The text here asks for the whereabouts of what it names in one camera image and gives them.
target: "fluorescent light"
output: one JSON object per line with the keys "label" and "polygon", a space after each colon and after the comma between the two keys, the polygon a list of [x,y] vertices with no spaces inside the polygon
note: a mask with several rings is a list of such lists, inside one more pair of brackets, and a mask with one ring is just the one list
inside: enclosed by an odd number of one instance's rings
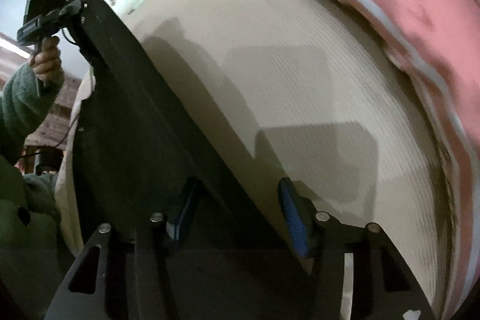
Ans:
{"label": "fluorescent light", "polygon": [[10,52],[14,52],[17,55],[20,55],[24,59],[28,59],[30,57],[30,53],[25,52],[23,49],[20,49],[18,46],[4,40],[3,38],[0,38],[0,46],[9,50]]}

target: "cable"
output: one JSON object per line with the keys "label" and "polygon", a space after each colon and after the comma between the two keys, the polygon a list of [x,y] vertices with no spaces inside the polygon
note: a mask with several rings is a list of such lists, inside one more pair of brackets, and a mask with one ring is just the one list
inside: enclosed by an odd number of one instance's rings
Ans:
{"label": "cable", "polygon": [[[70,126],[68,127],[68,130],[67,130],[67,133],[65,133],[65,135],[63,136],[62,140],[60,140],[55,146],[54,148],[57,148],[60,146],[61,143],[63,143],[63,141],[65,141],[65,139],[67,138],[68,134],[70,133],[71,131],[71,127],[73,127],[73,125],[75,124],[75,121],[78,119],[78,116],[80,115],[77,114],[74,118],[74,120],[71,122]],[[20,159],[25,159],[25,158],[29,158],[31,156],[35,156],[35,155],[39,155],[40,153],[42,153],[41,151],[40,152],[34,152],[34,153],[29,153],[28,155],[22,155],[18,158],[18,160]]]}
{"label": "cable", "polygon": [[66,41],[68,41],[68,42],[69,42],[70,44],[72,44],[72,45],[78,46],[78,44],[77,44],[75,41],[72,41],[71,39],[69,39],[69,38],[67,37],[67,35],[65,34],[65,28],[63,28],[63,29],[61,30],[61,32],[62,32],[64,38],[66,39]]}

